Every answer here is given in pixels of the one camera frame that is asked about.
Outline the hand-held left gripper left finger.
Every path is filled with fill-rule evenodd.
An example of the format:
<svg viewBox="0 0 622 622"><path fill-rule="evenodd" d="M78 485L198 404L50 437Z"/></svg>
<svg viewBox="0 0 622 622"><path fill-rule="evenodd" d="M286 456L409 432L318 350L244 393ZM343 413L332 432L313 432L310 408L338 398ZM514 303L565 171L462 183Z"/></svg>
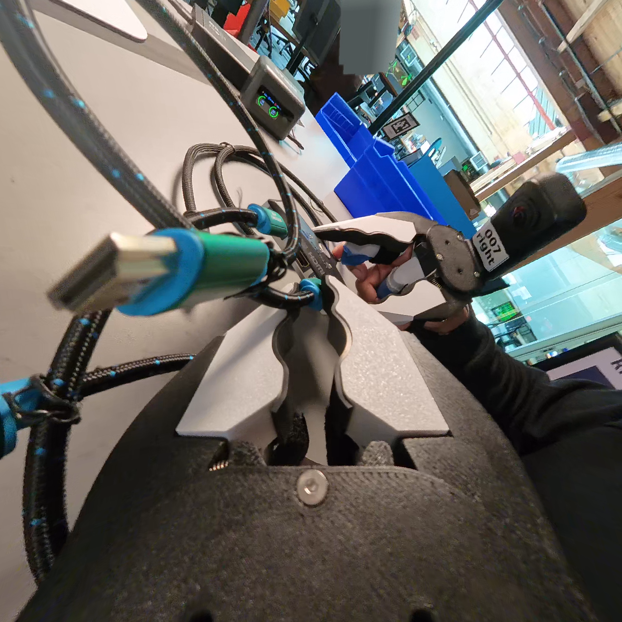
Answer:
<svg viewBox="0 0 622 622"><path fill-rule="evenodd" d="M248 442L265 454L275 442L310 446L307 416L294 396L287 357L295 348L295 328L307 315L285 310L253 310L229 329L179 423L188 438Z"/></svg>

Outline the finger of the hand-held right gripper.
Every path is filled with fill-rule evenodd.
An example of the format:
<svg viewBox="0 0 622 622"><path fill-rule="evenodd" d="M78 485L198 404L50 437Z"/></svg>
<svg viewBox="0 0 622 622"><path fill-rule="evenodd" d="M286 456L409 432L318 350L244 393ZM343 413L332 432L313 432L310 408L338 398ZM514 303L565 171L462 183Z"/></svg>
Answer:
<svg viewBox="0 0 622 622"><path fill-rule="evenodd" d="M392 295L387 300L392 302L392 309L387 313L387 319L394 325L405 325L414 320L441 322L465 307L465 300L442 292L436 296L432 292L418 294L411 291L404 295Z"/></svg>
<svg viewBox="0 0 622 622"><path fill-rule="evenodd" d="M317 226L313 232L320 240L343 243L340 262L345 266L390 265L437 224L415 213L386 212Z"/></svg>

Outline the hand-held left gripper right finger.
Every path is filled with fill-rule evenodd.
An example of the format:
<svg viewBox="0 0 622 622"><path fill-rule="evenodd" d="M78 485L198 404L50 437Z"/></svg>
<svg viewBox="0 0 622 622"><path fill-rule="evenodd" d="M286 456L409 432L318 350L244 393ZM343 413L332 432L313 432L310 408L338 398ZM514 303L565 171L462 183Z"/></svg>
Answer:
<svg viewBox="0 0 622 622"><path fill-rule="evenodd" d="M329 463L355 463L371 442L445 437L450 428L405 335L334 276L325 278L328 341L337 354L325 413Z"/></svg>

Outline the blue plastic bin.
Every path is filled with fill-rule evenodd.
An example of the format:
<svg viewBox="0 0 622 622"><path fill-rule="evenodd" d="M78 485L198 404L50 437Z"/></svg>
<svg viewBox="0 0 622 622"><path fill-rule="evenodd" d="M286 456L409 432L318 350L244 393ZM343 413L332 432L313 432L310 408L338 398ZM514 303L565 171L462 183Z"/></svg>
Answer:
<svg viewBox="0 0 622 622"><path fill-rule="evenodd" d="M408 167L398 162L393 148L372 138L365 128L337 146L349 170L334 192L352 217L388 213L414 213L448 225L472 238L476 229L450 187L424 157Z"/></svg>
<svg viewBox="0 0 622 622"><path fill-rule="evenodd" d="M373 144L374 137L346 101L334 93L315 115L323 132L349 168Z"/></svg>

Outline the black HDMI switch box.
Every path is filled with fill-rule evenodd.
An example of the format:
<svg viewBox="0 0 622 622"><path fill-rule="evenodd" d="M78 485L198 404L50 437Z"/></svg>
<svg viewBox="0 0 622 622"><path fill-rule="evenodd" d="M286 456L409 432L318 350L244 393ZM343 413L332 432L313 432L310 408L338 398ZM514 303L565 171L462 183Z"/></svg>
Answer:
<svg viewBox="0 0 622 622"><path fill-rule="evenodd" d="M315 236L312 227L304 218L304 213L299 214L299 225L299 250L296 261L291 264L291 270L295 271L300 279L314 277L321 279L328 274L344 282L337 261L323 242Z"/></svg>

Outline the person's right forearm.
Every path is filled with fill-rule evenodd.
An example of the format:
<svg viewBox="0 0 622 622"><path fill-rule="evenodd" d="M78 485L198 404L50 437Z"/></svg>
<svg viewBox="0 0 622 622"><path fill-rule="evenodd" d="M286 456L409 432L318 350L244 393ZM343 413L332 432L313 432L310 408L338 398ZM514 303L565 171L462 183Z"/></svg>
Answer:
<svg viewBox="0 0 622 622"><path fill-rule="evenodd" d="M467 316L452 331L412 322L413 333L493 417L519 455L567 452L621 461L621 392L587 379L556 379L513 359Z"/></svg>

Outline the person's right hand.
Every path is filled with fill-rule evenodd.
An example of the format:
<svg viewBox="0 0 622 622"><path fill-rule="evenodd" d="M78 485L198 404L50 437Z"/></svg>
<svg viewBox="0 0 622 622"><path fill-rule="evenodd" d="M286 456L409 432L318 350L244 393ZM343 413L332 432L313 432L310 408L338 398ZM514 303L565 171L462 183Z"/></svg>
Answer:
<svg viewBox="0 0 622 622"><path fill-rule="evenodd" d="M391 264L373 264L370 268L366 264L358 266L349 266L348 270L356 278L356 290L358 295L369 304L377 304L377 288L386 279L391 271L402 264L408 262L412 257L413 246L410 245L405 252L401 253ZM428 321L422 324L425 330L437 333L439 335L447 335L462 324L467 322L471 316L470 305L456 311L443 321Z"/></svg>

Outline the cardboard box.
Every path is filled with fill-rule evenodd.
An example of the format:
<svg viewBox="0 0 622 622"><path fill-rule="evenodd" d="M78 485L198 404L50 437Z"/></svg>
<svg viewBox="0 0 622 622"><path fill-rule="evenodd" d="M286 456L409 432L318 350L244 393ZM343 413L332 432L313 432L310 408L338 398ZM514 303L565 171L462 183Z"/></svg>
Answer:
<svg viewBox="0 0 622 622"><path fill-rule="evenodd" d="M475 192L465 180L462 173L455 169L451 169L443 176L443 179L463 208L468 219L472 222L479 218L481 214L481 202L477 199Z"/></svg>

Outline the printed marker tag sign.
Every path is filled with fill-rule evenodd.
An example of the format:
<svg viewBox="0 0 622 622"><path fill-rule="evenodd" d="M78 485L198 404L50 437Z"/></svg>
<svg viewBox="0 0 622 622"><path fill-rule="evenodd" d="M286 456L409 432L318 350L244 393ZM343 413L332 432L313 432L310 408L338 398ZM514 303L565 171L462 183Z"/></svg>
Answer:
<svg viewBox="0 0 622 622"><path fill-rule="evenodd" d="M419 126L419 121L416 120L412 113L407 112L387 122L382 127L381 131L383 139L387 142L391 142L406 135Z"/></svg>

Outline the monitor screen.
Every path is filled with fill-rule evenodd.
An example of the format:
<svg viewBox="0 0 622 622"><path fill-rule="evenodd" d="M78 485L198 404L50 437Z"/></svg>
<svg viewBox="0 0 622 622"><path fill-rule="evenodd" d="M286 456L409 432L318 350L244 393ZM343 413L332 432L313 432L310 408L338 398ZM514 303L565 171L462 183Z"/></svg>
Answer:
<svg viewBox="0 0 622 622"><path fill-rule="evenodd" d="M554 379L585 379L611 389L621 389L621 335L591 341L540 364Z"/></svg>

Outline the grey power station with display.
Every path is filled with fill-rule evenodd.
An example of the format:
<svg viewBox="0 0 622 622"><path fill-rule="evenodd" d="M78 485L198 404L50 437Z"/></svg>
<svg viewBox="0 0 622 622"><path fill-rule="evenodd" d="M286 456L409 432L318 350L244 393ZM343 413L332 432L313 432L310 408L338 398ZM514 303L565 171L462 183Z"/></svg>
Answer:
<svg viewBox="0 0 622 622"><path fill-rule="evenodd" d="M306 110L300 84L266 56L254 64L239 98L257 124L278 141L287 138Z"/></svg>

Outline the black metal pole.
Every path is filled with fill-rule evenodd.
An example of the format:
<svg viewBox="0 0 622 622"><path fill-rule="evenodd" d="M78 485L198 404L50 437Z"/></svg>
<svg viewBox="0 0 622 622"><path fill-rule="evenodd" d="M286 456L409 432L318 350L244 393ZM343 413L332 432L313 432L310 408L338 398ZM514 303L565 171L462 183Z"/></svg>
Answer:
<svg viewBox="0 0 622 622"><path fill-rule="evenodd" d="M370 124L368 130L371 136L378 132L391 120L393 115L413 97L416 92L430 79L436 71L457 51L464 42L494 13L503 1L486 1L470 20L454 34L454 36L440 49L431 61L416 74L413 80L397 96L378 117Z"/></svg>

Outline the black monitor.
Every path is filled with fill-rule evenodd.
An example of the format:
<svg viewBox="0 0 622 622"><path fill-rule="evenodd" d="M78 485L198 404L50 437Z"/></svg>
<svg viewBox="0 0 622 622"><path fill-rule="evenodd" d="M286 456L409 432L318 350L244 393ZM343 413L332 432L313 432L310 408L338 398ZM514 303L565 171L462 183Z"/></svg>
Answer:
<svg viewBox="0 0 622 622"><path fill-rule="evenodd" d="M316 65L324 62L341 24L340 1L300 1L293 33L303 43L307 57Z"/></svg>

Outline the red plastic bin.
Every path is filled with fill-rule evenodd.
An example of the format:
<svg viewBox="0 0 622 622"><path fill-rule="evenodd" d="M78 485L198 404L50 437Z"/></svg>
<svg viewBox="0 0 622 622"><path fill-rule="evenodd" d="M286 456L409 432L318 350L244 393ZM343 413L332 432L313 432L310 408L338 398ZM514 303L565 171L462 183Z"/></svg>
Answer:
<svg viewBox="0 0 622 622"><path fill-rule="evenodd" d="M236 14L229 13L223 29L234 38L240 39L240 33L250 12L253 2L243 1Z"/></svg>

